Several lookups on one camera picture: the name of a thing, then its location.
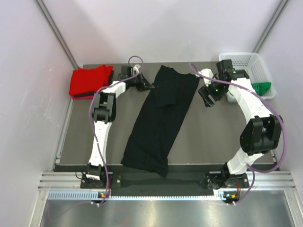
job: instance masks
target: silver metal floor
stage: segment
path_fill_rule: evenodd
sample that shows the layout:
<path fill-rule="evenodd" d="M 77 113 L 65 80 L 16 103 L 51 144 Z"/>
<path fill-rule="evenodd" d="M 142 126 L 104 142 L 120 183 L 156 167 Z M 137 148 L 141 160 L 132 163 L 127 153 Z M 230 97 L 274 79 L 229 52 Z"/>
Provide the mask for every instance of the silver metal floor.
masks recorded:
<path fill-rule="evenodd" d="M 174 68 L 179 73 L 191 73 L 187 62 L 147 63 L 143 74 L 150 81 L 161 65 Z M 86 65 L 95 68 L 97 65 Z M 204 68 L 216 72 L 215 62 L 197 62 L 199 70 Z M 114 64 L 114 78 L 121 71 L 121 64 Z M 200 80 L 198 89 L 203 85 Z M 139 111 L 148 95 L 130 88 L 117 99 L 117 116 L 112 124 L 107 143 L 107 163 L 119 164 Z M 86 165 L 88 163 L 93 135 L 88 122 L 90 100 L 76 100 L 62 150 L 61 165 Z M 182 127 L 169 153 L 169 164 L 221 164 L 231 159 L 238 151 L 239 137 L 245 127 L 245 119 L 237 104 L 226 98 L 214 107 L 206 108 L 196 92 Z M 273 163 L 270 154 L 257 163 Z"/>
<path fill-rule="evenodd" d="M 79 201 L 47 201 L 56 219 Z M 294 227 L 284 192 L 251 192 L 236 207 L 220 201 L 107 201 L 81 204 L 41 227 Z"/>

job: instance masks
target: white wall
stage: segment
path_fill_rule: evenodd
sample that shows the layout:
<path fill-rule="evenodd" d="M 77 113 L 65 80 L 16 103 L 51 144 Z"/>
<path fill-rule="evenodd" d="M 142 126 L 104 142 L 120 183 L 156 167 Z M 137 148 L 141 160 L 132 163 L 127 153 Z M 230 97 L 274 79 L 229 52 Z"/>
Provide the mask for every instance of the white wall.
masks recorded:
<path fill-rule="evenodd" d="M 52 161 L 72 67 L 33 0 L 0 10 L 0 226 L 24 227 Z"/>
<path fill-rule="evenodd" d="M 288 154 L 283 167 L 291 171 L 303 200 L 302 9 L 303 1 L 289 1 L 260 54 L 274 80 L 278 92 L 274 105 L 282 115 L 288 133 Z"/>
<path fill-rule="evenodd" d="M 45 0 L 79 65 L 252 51 L 280 0 Z"/>

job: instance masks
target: plastic basket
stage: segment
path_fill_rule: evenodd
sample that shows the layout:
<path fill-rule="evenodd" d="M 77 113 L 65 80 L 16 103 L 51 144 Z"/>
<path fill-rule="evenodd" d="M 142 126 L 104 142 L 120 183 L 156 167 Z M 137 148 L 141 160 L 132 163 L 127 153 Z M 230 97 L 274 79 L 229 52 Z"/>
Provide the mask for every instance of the plastic basket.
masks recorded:
<path fill-rule="evenodd" d="M 269 71 L 259 54 L 250 52 L 219 54 L 220 61 L 225 59 L 231 59 L 232 65 L 236 70 L 245 70 L 250 77 L 251 83 L 271 82 L 270 90 L 262 96 L 264 99 L 270 99 L 276 96 L 276 89 L 273 86 Z M 228 101 L 234 99 L 230 93 L 227 94 L 227 98 Z"/>

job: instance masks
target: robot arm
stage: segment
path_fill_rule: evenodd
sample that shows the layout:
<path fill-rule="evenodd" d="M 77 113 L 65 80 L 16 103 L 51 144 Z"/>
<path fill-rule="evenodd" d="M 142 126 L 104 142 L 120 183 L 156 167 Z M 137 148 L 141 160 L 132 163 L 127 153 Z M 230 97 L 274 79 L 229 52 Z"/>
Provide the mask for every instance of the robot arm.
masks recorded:
<path fill-rule="evenodd" d="M 229 91 L 237 100 L 246 119 L 247 125 L 240 136 L 240 149 L 231 160 L 224 164 L 220 179 L 213 179 L 213 181 L 220 181 L 215 185 L 223 187 L 224 185 L 235 185 L 245 175 L 248 165 L 252 165 L 258 158 L 277 148 L 281 126 L 277 117 L 252 94 L 254 90 L 245 70 L 233 69 L 231 60 L 218 62 L 217 68 L 218 77 L 213 76 L 209 69 L 204 69 L 199 73 L 206 77 L 215 77 L 219 80 L 238 84 L 248 89 L 247 91 L 234 85 L 204 79 L 205 85 L 198 91 L 206 107 L 214 105 L 209 96 L 214 101 L 219 101 Z"/>
<path fill-rule="evenodd" d="M 123 94 L 128 88 L 136 87 L 138 91 L 145 91 L 154 88 L 143 74 L 137 77 L 121 82 L 130 78 L 139 72 L 140 65 L 122 66 L 121 73 L 118 80 L 114 81 L 112 86 L 101 91 L 95 99 L 92 108 L 92 117 L 94 119 L 95 135 L 92 153 L 87 165 L 86 177 L 92 180 L 103 181 L 104 176 L 104 163 L 100 153 L 106 163 L 106 147 L 107 138 L 112 122 L 116 118 L 116 99 Z"/>

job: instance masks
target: red cloth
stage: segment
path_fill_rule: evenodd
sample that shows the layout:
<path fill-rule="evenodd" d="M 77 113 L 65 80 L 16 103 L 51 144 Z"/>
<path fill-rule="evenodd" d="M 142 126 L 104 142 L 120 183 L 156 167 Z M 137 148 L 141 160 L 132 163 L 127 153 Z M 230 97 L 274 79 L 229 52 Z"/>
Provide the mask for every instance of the red cloth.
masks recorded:
<path fill-rule="evenodd" d="M 70 96 L 95 92 L 100 87 L 108 86 L 108 79 L 113 66 L 101 65 L 95 69 L 78 69 L 72 72 Z"/>

